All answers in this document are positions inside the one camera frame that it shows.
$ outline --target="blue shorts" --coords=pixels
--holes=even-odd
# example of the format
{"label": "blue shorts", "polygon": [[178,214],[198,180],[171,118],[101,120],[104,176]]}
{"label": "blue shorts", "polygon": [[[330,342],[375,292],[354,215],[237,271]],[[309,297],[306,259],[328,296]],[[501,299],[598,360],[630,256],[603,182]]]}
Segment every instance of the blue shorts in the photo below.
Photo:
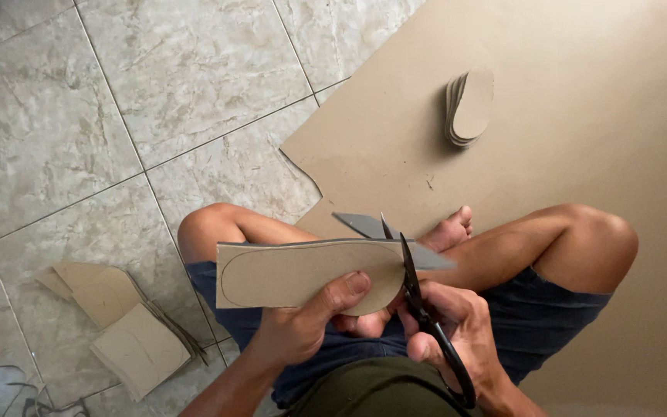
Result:
{"label": "blue shorts", "polygon": [[[185,265],[192,286],[205,298],[218,323],[226,327],[241,351],[259,328],[261,308],[215,307],[217,268],[205,261]],[[561,288],[528,267],[516,277],[480,294],[488,302],[498,359],[508,376],[519,384],[533,370],[592,322],[611,294],[586,294]],[[313,383],[336,368],[368,358],[408,356],[403,324],[397,317],[381,337],[350,337],[331,324],[321,349],[310,360],[287,366],[274,381],[272,399],[289,408]]]}

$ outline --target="scissor blade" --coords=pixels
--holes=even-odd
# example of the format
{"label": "scissor blade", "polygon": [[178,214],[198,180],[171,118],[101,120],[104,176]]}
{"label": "scissor blade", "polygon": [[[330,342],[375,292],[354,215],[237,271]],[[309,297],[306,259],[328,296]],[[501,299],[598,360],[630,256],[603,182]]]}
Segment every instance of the scissor blade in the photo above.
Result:
{"label": "scissor blade", "polygon": [[405,268],[405,278],[403,285],[411,293],[411,297],[421,300],[421,289],[419,288],[419,279],[416,276],[416,267],[413,265],[411,250],[408,248],[408,242],[403,233],[400,234],[400,246],[403,251],[403,267]]}
{"label": "scissor blade", "polygon": [[384,214],[380,212],[380,220],[383,222],[383,232],[386,239],[393,238],[393,232],[390,231],[390,226],[387,222],[384,221]]}

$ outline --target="green shirt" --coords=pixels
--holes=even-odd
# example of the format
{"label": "green shirt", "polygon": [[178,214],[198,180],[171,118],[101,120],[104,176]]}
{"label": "green shirt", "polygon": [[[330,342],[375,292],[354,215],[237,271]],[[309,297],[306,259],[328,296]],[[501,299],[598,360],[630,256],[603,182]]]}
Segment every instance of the green shirt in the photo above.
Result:
{"label": "green shirt", "polygon": [[291,417],[481,416],[464,410],[431,365],[408,358],[357,361],[313,385],[285,415]]}

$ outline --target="hand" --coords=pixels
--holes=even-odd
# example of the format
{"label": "hand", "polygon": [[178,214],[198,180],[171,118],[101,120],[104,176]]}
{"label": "hand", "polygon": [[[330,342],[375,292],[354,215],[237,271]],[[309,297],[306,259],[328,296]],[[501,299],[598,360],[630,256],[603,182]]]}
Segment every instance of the hand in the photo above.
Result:
{"label": "hand", "polygon": [[362,316],[337,315],[331,318],[331,323],[336,330],[347,332],[354,337],[380,337],[386,324],[398,311],[398,306],[405,301],[403,292],[398,295],[384,308],[374,313]]}
{"label": "hand", "polygon": [[369,290],[369,277],[355,271],[329,282],[303,307],[264,309],[249,347],[263,353],[271,366],[307,361],[320,349],[331,317],[356,306]]}
{"label": "hand", "polygon": [[[440,323],[468,370],[478,405],[484,409],[491,408],[497,401],[496,397],[515,388],[498,362],[488,303],[468,289],[428,280],[421,281],[420,285],[421,297],[435,310],[429,315]],[[437,340],[419,331],[418,322],[408,313],[405,305],[398,307],[398,315],[408,338],[408,356],[416,362],[426,361],[434,365],[445,383],[461,393],[457,377],[444,359]]]}

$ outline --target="scissors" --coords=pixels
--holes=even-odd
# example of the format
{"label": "scissors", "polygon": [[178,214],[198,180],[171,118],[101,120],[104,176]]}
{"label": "scissors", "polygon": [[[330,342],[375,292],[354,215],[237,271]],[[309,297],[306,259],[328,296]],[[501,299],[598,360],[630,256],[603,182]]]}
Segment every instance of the scissors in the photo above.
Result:
{"label": "scissors", "polygon": [[[393,234],[390,232],[387,223],[384,222],[384,218],[383,228],[385,237],[387,239],[393,239]],[[454,350],[452,342],[450,342],[449,338],[444,334],[439,323],[434,321],[424,308],[423,299],[421,299],[421,287],[419,286],[419,280],[416,277],[416,267],[413,265],[411,250],[408,248],[408,243],[406,242],[403,233],[400,234],[400,244],[403,247],[403,264],[405,266],[403,294],[405,295],[408,312],[411,313],[416,321],[418,321],[420,331],[428,333],[429,335],[432,335],[433,338],[437,339],[437,343],[444,354],[444,359],[446,359],[447,363],[452,368],[452,372],[457,376],[457,382],[459,383],[459,387],[462,388],[462,394],[455,393],[452,389],[447,387],[449,393],[452,394],[459,405],[468,410],[473,409],[475,408],[475,402],[477,401],[475,387],[472,384],[468,370],[462,363],[462,359],[459,358],[457,351]]]}

